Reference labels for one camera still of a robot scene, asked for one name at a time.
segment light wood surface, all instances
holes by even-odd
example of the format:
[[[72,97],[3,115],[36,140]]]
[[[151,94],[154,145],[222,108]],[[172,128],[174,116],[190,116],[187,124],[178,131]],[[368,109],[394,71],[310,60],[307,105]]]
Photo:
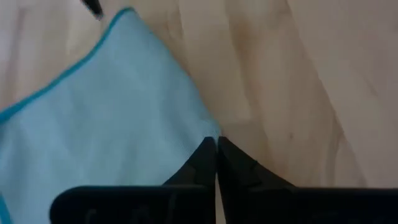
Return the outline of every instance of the light wood surface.
[[[0,108],[46,85],[134,6],[223,134],[302,186],[397,187],[394,0],[0,0]]]

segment wooden floor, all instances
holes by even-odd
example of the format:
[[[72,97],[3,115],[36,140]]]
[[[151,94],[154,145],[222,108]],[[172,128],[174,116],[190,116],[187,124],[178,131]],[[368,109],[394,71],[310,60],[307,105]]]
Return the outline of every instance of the wooden floor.
[[[134,6],[223,134],[302,186],[397,187],[398,1],[0,1],[0,108],[46,85]]]

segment floor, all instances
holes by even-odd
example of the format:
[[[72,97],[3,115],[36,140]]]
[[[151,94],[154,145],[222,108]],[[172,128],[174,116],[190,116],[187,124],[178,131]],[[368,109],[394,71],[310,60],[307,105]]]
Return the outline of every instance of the floor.
[[[134,6],[229,137],[300,186],[396,187],[394,0],[0,0],[0,108],[46,85]]]

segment light blue cloth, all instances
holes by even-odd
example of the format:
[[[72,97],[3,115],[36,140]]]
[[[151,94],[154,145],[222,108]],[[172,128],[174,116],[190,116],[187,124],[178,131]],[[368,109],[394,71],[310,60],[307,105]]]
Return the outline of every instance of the light blue cloth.
[[[2,224],[6,208],[15,224],[48,223],[52,200],[79,185],[163,184],[218,133],[191,79],[123,9],[84,59],[0,114]]]

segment microfiber cloth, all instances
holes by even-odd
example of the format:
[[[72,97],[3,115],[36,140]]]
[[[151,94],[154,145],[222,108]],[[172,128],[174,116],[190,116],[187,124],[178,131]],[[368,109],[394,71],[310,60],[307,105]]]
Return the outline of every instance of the microfiber cloth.
[[[123,9],[85,58],[0,114],[2,224],[49,223],[76,186],[162,185],[218,133],[190,77]]]

